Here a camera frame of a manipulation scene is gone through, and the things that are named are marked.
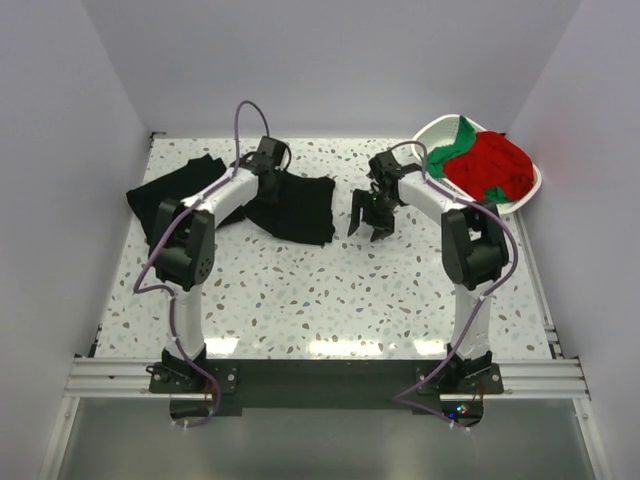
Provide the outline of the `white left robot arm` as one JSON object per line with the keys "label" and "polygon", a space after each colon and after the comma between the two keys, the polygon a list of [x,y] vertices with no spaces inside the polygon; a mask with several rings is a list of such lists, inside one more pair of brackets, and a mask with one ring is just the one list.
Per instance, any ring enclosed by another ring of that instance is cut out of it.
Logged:
{"label": "white left robot arm", "polygon": [[274,203],[281,173],[290,165],[290,147],[269,136],[240,157],[222,176],[181,200],[160,203],[147,266],[168,295],[169,326],[162,363],[187,375],[205,371],[202,286],[211,274],[215,233],[231,213],[253,200]]}

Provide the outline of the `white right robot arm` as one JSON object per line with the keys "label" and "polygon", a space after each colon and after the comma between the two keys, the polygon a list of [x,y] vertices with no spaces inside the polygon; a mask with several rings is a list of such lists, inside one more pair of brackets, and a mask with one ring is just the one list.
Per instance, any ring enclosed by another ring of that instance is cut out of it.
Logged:
{"label": "white right robot arm", "polygon": [[488,326],[492,289],[500,284],[509,262],[504,223],[495,204],[459,198],[426,179],[417,164],[400,164],[392,152],[369,160],[367,190],[352,194],[348,234],[362,223],[372,228],[370,240],[395,232],[395,210],[412,206],[440,227],[441,263],[455,287],[454,333],[447,345],[441,374],[469,377],[492,364]]}

